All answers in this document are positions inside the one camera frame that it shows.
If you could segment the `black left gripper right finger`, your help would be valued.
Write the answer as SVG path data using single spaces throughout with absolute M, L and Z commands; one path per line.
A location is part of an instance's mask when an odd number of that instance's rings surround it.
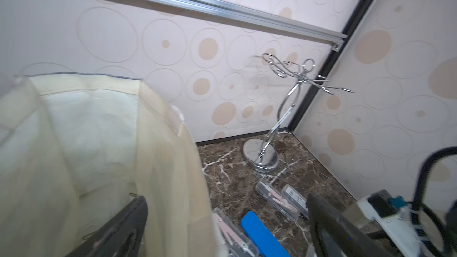
M 310 233 L 318 257 L 389 257 L 391 254 L 320 195 L 307 197 Z

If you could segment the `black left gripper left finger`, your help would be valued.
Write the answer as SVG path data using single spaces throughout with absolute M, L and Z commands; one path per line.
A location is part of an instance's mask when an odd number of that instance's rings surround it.
M 128 203 L 69 257 L 136 257 L 145 232 L 148 205 L 144 196 Z

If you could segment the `blue compass case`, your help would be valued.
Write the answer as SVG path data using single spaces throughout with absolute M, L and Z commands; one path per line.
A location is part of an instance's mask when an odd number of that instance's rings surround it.
M 254 212 L 248 212 L 242 218 L 240 224 L 245 234 L 252 240 L 263 257 L 290 257 L 287 250 Z

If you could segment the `Starry Night canvas tote bag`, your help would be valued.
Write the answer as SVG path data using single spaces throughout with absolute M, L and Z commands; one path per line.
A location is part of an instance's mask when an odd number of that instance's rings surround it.
M 196 144 L 143 81 L 53 73 L 2 93 L 2 256 L 63 257 L 140 198 L 140 256 L 220 254 Z

